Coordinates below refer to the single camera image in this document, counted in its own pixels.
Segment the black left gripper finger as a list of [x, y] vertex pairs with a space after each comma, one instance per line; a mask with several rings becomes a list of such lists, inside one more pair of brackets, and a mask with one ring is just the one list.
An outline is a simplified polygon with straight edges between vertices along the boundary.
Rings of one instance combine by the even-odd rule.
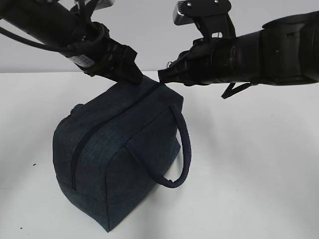
[[134, 62], [123, 63], [117, 70], [117, 74], [119, 78], [132, 84], [140, 84], [143, 81], [143, 74]]

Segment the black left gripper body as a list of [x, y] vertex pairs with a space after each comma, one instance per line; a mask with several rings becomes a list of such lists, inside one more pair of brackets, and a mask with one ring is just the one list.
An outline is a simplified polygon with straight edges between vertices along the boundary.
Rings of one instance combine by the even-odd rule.
[[123, 63], [135, 63], [137, 52], [127, 45], [122, 45], [109, 36], [107, 27], [101, 23], [93, 22], [92, 26], [98, 31], [98, 43], [86, 53], [94, 65], [83, 69], [83, 72], [91, 77], [119, 77], [117, 70]]

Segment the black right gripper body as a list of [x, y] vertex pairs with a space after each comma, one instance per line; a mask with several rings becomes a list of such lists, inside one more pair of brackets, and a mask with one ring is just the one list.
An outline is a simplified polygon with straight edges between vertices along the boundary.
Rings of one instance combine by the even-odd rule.
[[203, 38], [174, 61], [174, 82], [186, 86], [233, 83], [236, 38]]

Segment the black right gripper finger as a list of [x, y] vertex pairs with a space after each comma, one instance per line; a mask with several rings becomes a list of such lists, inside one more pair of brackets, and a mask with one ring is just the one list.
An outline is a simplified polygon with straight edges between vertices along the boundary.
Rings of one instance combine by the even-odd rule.
[[158, 70], [159, 82], [166, 83], [185, 83], [183, 78], [185, 72], [184, 62], [168, 62], [165, 69]]

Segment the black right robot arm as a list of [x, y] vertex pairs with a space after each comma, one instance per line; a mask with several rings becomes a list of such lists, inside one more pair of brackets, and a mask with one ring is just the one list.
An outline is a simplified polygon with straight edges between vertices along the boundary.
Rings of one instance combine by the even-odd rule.
[[319, 13], [286, 16], [242, 36], [194, 40], [164, 70], [161, 83], [186, 86], [290, 86], [319, 81]]

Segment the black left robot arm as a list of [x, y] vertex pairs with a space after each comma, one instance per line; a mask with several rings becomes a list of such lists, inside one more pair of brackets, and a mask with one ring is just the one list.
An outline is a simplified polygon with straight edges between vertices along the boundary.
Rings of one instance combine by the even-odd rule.
[[68, 10], [57, 0], [2, 0], [0, 18], [37, 41], [4, 28], [0, 32], [20, 43], [60, 53], [91, 77], [141, 83], [136, 51], [113, 40], [104, 24], [91, 20], [97, 5], [96, 0], [80, 0]]

